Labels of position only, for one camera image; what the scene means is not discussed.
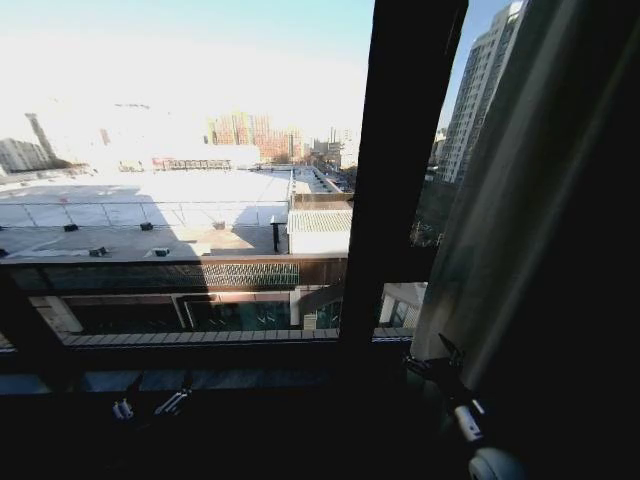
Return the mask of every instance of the window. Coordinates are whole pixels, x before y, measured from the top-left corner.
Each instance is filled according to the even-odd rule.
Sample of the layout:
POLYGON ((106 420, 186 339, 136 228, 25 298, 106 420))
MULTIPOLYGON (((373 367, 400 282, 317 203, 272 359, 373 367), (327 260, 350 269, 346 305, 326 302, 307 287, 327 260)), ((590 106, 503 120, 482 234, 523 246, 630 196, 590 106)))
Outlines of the window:
MULTIPOLYGON (((446 128, 447 125, 457 124, 462 121, 464 128, 460 131, 456 129, 450 130, 450 134, 457 137, 460 135, 462 138, 467 137, 468 127, 471 123, 471 117, 474 111, 476 111, 476 120, 475 124, 481 126, 484 116, 486 115, 486 109, 488 107, 488 101, 480 101, 477 102, 478 97, 486 98, 493 96, 495 89, 498 87, 498 81, 492 82, 491 80, 487 80, 485 83, 475 82, 471 88, 471 94, 469 95, 469 103, 467 104, 465 110, 463 112, 456 112, 452 109, 452 105, 456 102, 457 97, 461 95, 460 91, 460 79, 455 75, 457 69, 465 69, 463 65, 467 65, 466 68, 469 68, 469 65, 472 62, 476 62, 479 58, 482 61, 482 64, 476 67, 473 67, 473 71, 480 70, 479 78, 482 80, 483 76, 488 75, 488 59, 491 57, 492 53, 495 51, 496 41, 491 40, 490 43, 482 47, 473 48, 471 45, 475 41, 475 38, 478 38, 482 34, 482 30, 480 27, 476 27, 475 25, 484 25, 485 28, 489 28, 492 26, 493 22, 503 22, 505 23, 507 20, 500 20, 499 11, 487 8, 486 4, 481 1, 478 2, 470 2, 469 12, 466 17, 466 22, 463 25, 462 29, 462 37, 461 43, 456 52, 456 58, 453 66, 453 75, 451 77, 452 81, 449 84, 449 89, 447 91, 447 96, 443 105, 443 109, 440 116, 440 124, 438 128, 446 128)), ((512 17, 512 21, 520 21, 523 16, 523 12, 514 14, 512 17)), ((497 32, 493 30, 490 35, 493 36, 497 32)), ((501 40, 499 42, 498 49, 501 48, 502 45, 506 47, 508 44, 513 44, 515 42, 516 36, 513 35, 509 37, 508 40, 501 40)), ((466 144, 466 150, 472 151, 474 147, 474 142, 477 140, 477 136, 469 135, 468 143, 466 144)), ((462 148, 457 147, 457 151, 461 152, 462 148)), ((464 168, 460 168, 462 165, 456 163, 453 165, 454 171, 458 172, 458 175, 455 179, 452 179, 451 176, 448 175, 436 175, 433 178, 427 178, 424 182, 422 195, 420 199, 420 203, 418 209, 416 211, 416 217, 414 222, 414 229, 411 234, 411 242, 413 245, 422 246, 422 247, 435 247, 439 245, 443 238, 446 237, 446 224, 449 212, 453 205, 453 201, 455 199, 456 193, 460 188, 460 185, 464 179, 464 173, 466 171, 466 165, 464 168)))
POLYGON ((374 0, 285 4, 5 19, 59 75, 2 92, 0 268, 68 347, 337 338, 374 0))

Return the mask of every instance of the blue sky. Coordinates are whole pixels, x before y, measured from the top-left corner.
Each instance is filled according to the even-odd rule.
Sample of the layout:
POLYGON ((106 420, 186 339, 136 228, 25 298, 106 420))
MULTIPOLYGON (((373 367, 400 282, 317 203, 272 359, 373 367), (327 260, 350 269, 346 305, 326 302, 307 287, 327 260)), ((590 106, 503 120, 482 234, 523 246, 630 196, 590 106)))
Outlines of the blue sky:
MULTIPOLYGON (((470 3, 441 125, 473 40, 507 2, 470 3)), ((372 12, 372 0, 7 1, 0 50, 12 50, 18 68, 4 93, 16 103, 99 96, 274 110, 310 130, 350 126, 362 109, 372 12)))

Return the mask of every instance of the building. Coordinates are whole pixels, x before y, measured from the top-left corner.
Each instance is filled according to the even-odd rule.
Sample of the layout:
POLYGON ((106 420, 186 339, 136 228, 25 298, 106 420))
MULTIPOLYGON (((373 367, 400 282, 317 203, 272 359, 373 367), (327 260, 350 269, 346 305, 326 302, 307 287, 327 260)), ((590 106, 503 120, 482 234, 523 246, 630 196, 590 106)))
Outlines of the building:
POLYGON ((267 115, 246 112, 220 115, 207 120, 207 130, 207 141, 212 145, 256 145, 263 162, 285 156, 294 161, 305 155, 300 130, 274 128, 267 115))
POLYGON ((340 168, 342 170, 356 167, 360 154, 360 130, 347 130, 346 132, 348 134, 343 137, 340 150, 340 168))
POLYGON ((484 119, 509 61, 523 13, 522 2, 503 8, 493 17, 489 31, 478 37, 471 47, 442 147, 438 174, 445 182, 459 184, 464 178, 484 119))
POLYGON ((429 156, 429 165, 439 165, 444 151, 444 144, 447 139, 447 129, 441 128, 436 132, 431 146, 431 155, 429 156))
POLYGON ((380 325, 415 328, 426 290, 426 282, 386 283, 382 296, 380 325))
POLYGON ((151 157, 154 171, 247 169, 258 163, 260 151, 255 145, 198 145, 151 157))
POLYGON ((317 138, 314 139, 312 152, 326 155, 329 152, 329 142, 321 142, 317 138))
POLYGON ((13 138, 0 140, 0 175, 50 167, 49 157, 37 143, 13 138))
MULTIPOLYGON (((257 157, 255 146, 202 147, 253 150, 257 157)), ((41 197, 34 194, 31 204, 20 206, 0 192, 3 226, 80 226, 77 235, 61 234, 46 245, 46 229, 3 231, 9 255, 0 264, 16 278, 31 274, 29 262, 55 270, 53 283, 27 281, 21 288, 61 336, 98 341, 134 332, 147 341, 154 332, 171 338, 198 332, 232 341, 253 332, 266 339, 300 330, 337 335, 351 196, 316 168, 157 172, 144 178, 144 192, 78 179, 84 180, 64 204, 44 203, 57 186, 42 187, 41 197), (290 222, 275 226, 278 242, 274 219, 290 222), (216 220, 226 225, 218 228, 216 220), (142 231, 143 222, 155 228, 142 231)))
POLYGON ((51 162, 55 162, 56 160, 58 160, 58 158, 56 157, 56 154, 53 151, 53 148, 51 147, 51 143, 49 142, 49 139, 47 138, 46 133, 44 132, 44 130, 42 129, 42 126, 40 125, 40 122, 38 121, 38 116, 35 113, 25 113, 25 117, 29 119, 29 123, 31 123, 31 128, 33 129, 33 133, 36 135, 36 137, 38 137, 40 146, 46 152, 47 156, 49 157, 49 160, 51 162))
POLYGON ((341 142, 329 142, 329 145, 327 147, 326 160, 334 170, 340 169, 341 150, 341 142))

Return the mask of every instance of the window frame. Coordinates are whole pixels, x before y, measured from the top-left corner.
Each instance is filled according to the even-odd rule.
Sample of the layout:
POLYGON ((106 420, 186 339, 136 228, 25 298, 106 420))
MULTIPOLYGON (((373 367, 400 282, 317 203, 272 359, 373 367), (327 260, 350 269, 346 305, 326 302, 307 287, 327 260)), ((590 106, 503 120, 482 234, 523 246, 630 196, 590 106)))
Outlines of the window frame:
MULTIPOLYGON (((274 358, 280 358, 282 352, 300 350, 300 345, 302 349, 298 354, 306 357, 309 353, 302 351, 311 343, 315 345, 313 350, 322 350, 328 355, 334 355, 336 349, 351 355, 376 343, 372 342, 378 321, 375 313, 385 283, 428 280, 437 249, 412 247, 410 232, 427 172, 429 150, 416 148, 416 142, 398 142, 389 135, 389 119, 418 116, 419 122, 404 122, 403 136, 415 139, 434 137, 467 6, 467 0, 428 5, 376 1, 358 188, 354 194, 338 339, 301 341, 297 347, 290 343, 285 347, 284 343, 277 342, 260 346, 239 342, 233 347, 211 347, 220 354, 215 358, 242 361, 247 358, 245 355, 253 358, 252 353, 265 350, 270 351, 274 358), (425 18, 432 19, 426 26, 425 18), (407 70, 408 65, 415 64, 417 53, 423 58, 435 59, 430 61, 428 74, 421 74, 420 67, 407 70), (417 158, 406 162, 402 168, 385 168, 386 159, 394 157, 417 158)), ((173 366, 175 362, 207 363, 203 362, 202 349, 186 346, 175 348, 167 345, 144 350, 96 345, 91 353, 65 346, 4 267, 0 264, 0 285, 5 294, 6 311, 11 315, 0 316, 0 331, 13 343, 25 368, 35 367, 43 375, 58 370, 59 376, 60 371, 66 372, 65 375, 72 374, 74 369, 70 365, 79 364, 86 369, 173 366)), ((256 358, 264 361, 260 353, 256 358)))

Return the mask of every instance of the gray curtain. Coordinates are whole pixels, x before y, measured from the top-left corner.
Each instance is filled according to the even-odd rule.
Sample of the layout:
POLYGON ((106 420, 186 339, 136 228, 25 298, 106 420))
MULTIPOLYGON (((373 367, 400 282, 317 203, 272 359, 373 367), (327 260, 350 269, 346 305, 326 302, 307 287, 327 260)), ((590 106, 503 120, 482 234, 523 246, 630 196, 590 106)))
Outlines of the gray curtain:
POLYGON ((529 3, 452 208, 412 354, 445 355, 442 332, 467 352, 463 380, 470 387, 517 321, 637 54, 636 7, 625 13, 624 5, 607 3, 529 3), (625 15, 631 19, 621 20, 625 15))

